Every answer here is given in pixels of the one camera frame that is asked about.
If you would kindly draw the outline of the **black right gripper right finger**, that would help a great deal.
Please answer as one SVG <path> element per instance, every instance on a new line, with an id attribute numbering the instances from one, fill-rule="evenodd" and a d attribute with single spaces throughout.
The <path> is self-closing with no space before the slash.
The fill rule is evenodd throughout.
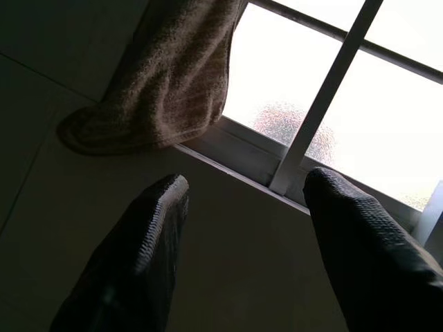
<path id="1" fill-rule="evenodd" d="M 303 193 L 349 331 L 442 330 L 441 266 L 375 197 L 323 167 Z"/>

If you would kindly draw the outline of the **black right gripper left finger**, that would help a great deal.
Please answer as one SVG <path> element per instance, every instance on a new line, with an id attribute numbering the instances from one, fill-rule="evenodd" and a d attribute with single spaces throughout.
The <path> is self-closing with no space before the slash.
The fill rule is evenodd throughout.
<path id="1" fill-rule="evenodd" d="M 180 174 L 145 188 L 90 256 L 51 331 L 164 331 L 188 215 Z"/>

